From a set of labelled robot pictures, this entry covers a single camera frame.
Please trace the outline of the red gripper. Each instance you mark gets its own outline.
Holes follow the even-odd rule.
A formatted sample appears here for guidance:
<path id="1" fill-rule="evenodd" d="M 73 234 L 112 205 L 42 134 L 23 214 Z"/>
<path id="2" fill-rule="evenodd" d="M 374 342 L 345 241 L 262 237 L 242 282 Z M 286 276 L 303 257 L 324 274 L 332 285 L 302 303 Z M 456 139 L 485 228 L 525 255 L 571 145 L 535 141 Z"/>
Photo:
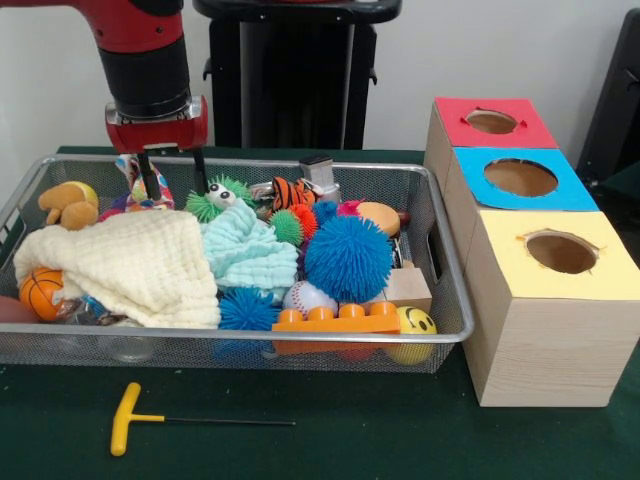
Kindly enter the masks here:
<path id="1" fill-rule="evenodd" d="M 201 147 L 208 138 L 208 105 L 204 96 L 192 96 L 181 110 L 169 116 L 135 119 L 119 112 L 114 103 L 105 107 L 108 136 L 119 154 L 138 154 L 138 164 L 147 197 L 160 199 L 160 188 L 145 151 L 165 148 L 192 150 L 195 191 L 207 194 L 209 184 Z"/>

